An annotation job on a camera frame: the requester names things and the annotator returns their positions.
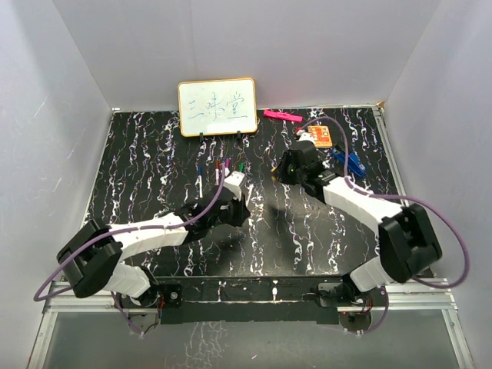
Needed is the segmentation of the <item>white pen pink tip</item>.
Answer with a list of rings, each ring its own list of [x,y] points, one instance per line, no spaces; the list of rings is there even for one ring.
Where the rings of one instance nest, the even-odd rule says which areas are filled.
[[[225,177],[228,177],[230,175],[230,173],[231,173],[230,164],[231,164],[231,159],[230,158],[226,158],[225,159],[225,163],[224,163]]]

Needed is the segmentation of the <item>white pen red tip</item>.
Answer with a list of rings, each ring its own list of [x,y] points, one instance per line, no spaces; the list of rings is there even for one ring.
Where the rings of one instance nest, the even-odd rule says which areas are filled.
[[[215,184],[219,186],[221,180],[221,164],[219,160],[215,160]]]

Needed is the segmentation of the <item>white pen blue tip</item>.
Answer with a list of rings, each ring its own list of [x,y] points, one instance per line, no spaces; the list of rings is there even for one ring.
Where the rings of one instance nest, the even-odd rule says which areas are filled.
[[[198,167],[198,195],[199,198],[203,198],[203,172],[201,166]]]

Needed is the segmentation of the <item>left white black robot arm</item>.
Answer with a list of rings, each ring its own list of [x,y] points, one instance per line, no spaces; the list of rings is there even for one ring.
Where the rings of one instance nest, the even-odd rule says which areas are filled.
[[[84,225],[58,252],[57,261],[77,298],[99,291],[126,294],[143,307],[158,299],[157,281],[142,266],[124,262],[147,251],[177,247],[206,237],[223,224],[240,227],[250,217],[244,198],[223,188],[191,201],[160,218],[133,224],[105,224],[100,218]]]

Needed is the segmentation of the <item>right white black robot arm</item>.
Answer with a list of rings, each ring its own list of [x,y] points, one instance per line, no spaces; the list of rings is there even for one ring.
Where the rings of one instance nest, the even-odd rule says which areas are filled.
[[[285,151],[272,174],[280,183],[300,185],[311,197],[341,209],[377,236],[380,254],[342,277],[341,284],[331,290],[337,298],[362,304],[374,288],[403,284],[442,257],[431,220],[422,206],[404,207],[349,188],[342,176],[323,166],[309,141],[299,141]]]

